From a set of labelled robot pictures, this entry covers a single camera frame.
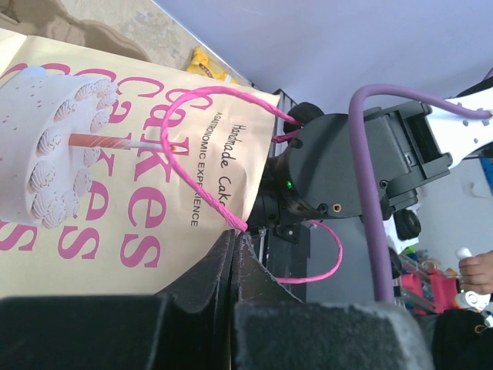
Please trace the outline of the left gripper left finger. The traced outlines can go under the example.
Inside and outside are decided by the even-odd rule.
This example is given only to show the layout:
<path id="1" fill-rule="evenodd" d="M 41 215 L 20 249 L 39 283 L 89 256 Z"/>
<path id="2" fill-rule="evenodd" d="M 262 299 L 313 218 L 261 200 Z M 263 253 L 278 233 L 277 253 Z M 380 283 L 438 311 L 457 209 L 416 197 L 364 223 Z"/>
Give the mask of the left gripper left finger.
<path id="1" fill-rule="evenodd" d="M 3 369 L 228 369 L 236 235 L 156 294 L 4 298 Z"/>

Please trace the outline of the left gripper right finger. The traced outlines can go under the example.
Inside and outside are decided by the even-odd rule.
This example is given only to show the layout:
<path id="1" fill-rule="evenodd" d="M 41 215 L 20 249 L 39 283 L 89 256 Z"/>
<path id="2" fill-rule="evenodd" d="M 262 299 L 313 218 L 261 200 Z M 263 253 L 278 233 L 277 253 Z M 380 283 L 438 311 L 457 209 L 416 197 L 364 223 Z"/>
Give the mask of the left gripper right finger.
<path id="1" fill-rule="evenodd" d="M 240 235 L 233 252 L 233 368 L 432 369 L 414 318 L 394 304 L 306 304 Z"/>

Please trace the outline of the brown paper bag pink handles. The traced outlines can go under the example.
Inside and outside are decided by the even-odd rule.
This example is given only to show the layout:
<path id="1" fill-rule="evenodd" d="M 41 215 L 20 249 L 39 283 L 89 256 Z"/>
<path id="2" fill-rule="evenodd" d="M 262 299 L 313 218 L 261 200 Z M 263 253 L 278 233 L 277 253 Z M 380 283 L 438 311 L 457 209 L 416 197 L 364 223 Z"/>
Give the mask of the brown paper bag pink handles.
<path id="1" fill-rule="evenodd" d="M 155 294 L 244 230 L 278 97 L 1 32 L 1 295 Z"/>

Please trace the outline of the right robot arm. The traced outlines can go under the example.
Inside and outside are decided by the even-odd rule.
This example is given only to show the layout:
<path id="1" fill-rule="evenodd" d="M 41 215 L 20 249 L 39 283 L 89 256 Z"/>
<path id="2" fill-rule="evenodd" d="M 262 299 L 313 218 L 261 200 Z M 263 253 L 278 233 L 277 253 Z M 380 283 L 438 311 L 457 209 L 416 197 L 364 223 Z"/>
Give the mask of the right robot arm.
<path id="1" fill-rule="evenodd" d="M 369 85 L 347 113 L 293 106 L 283 131 L 287 148 L 266 163 L 248 227 L 358 217 L 376 245 L 386 220 L 411 217 L 419 187 L 492 155 L 492 81 L 451 99 Z"/>

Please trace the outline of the person's hand in background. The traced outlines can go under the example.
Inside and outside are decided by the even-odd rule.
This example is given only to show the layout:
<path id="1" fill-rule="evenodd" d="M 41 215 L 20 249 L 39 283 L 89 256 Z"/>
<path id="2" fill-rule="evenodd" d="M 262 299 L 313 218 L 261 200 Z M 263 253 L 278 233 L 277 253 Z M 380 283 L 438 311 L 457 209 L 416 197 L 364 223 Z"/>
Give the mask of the person's hand in background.
<path id="1" fill-rule="evenodd" d="M 461 288 L 478 294 L 493 292 L 492 251 L 460 260 Z"/>

